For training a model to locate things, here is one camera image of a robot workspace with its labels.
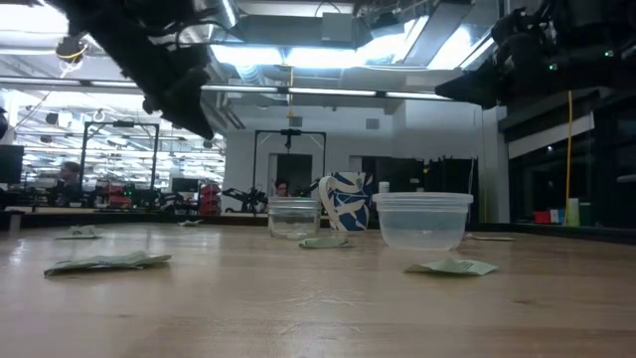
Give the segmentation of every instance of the clear plastic container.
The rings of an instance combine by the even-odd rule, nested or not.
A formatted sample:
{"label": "clear plastic container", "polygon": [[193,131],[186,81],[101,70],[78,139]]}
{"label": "clear plastic container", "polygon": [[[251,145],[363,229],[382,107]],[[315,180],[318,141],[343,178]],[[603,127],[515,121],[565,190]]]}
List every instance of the clear plastic container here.
{"label": "clear plastic container", "polygon": [[273,238],[302,240],[320,229],[320,202],[311,198],[269,198],[269,233]]}
{"label": "clear plastic container", "polygon": [[382,237],[392,248],[451,250],[464,237],[473,196],[454,193],[374,195]]}

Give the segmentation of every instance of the paper scrap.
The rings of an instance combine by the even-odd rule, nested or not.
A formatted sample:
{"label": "paper scrap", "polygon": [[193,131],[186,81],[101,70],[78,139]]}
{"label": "paper scrap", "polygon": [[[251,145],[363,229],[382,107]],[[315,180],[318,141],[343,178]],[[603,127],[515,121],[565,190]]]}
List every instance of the paper scrap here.
{"label": "paper scrap", "polygon": [[75,239],[99,239],[99,235],[95,226],[71,226],[65,235],[59,236],[56,240],[75,240]]}
{"label": "paper scrap", "polygon": [[477,241],[504,241],[504,242],[511,242],[514,241],[514,238],[507,238],[507,237],[482,237],[482,236],[475,236],[472,234],[466,234],[466,238],[467,239],[472,239],[472,240],[477,240]]}
{"label": "paper scrap", "polygon": [[189,220],[186,220],[183,223],[179,223],[179,225],[182,226],[182,227],[189,227],[190,228],[190,227],[199,226],[199,224],[201,224],[201,222],[203,222],[203,220],[197,220],[197,221],[193,221],[193,222],[191,222]]}
{"label": "paper scrap", "polygon": [[462,275],[484,275],[498,267],[474,260],[456,260],[448,258],[443,262],[413,265],[406,272],[453,273]]}
{"label": "paper scrap", "polygon": [[313,238],[305,239],[298,244],[303,249],[334,249],[350,248],[349,240],[334,238]]}
{"label": "paper scrap", "polygon": [[71,269],[143,269],[150,265],[166,262],[171,258],[171,255],[150,257],[143,251],[119,256],[95,256],[56,263],[44,271],[44,276],[59,274]]}

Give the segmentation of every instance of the door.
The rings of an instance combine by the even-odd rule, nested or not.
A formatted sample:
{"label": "door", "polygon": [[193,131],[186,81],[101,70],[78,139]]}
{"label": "door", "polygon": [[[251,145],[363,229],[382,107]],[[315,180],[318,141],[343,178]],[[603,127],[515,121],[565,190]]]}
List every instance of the door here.
{"label": "door", "polygon": [[297,196],[298,192],[311,184],[312,156],[309,154],[277,154],[276,179],[289,182],[289,194]]}

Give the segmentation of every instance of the table surface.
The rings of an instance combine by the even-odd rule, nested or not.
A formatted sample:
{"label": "table surface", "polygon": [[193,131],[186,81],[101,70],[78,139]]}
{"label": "table surface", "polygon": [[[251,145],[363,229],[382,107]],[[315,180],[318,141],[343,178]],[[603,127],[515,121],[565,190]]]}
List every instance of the table surface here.
{"label": "table surface", "polygon": [[[404,273],[439,254],[387,248],[378,232],[302,250],[266,228],[101,228],[95,241],[0,236],[1,357],[636,356],[634,247],[467,240],[462,257],[500,270],[450,277]],[[174,257],[43,278],[55,262],[137,250]]]}

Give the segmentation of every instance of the person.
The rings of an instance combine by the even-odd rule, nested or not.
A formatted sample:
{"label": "person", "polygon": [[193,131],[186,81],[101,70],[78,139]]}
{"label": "person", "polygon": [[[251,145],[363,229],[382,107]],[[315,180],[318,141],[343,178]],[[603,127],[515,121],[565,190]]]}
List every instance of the person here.
{"label": "person", "polygon": [[288,197],[289,196],[289,182],[285,179],[278,178],[274,183],[276,187],[276,196],[277,197]]}
{"label": "person", "polygon": [[66,206],[70,202],[81,200],[82,192],[79,182],[80,165],[75,162],[64,162],[60,169],[61,182],[57,187],[56,206]]}

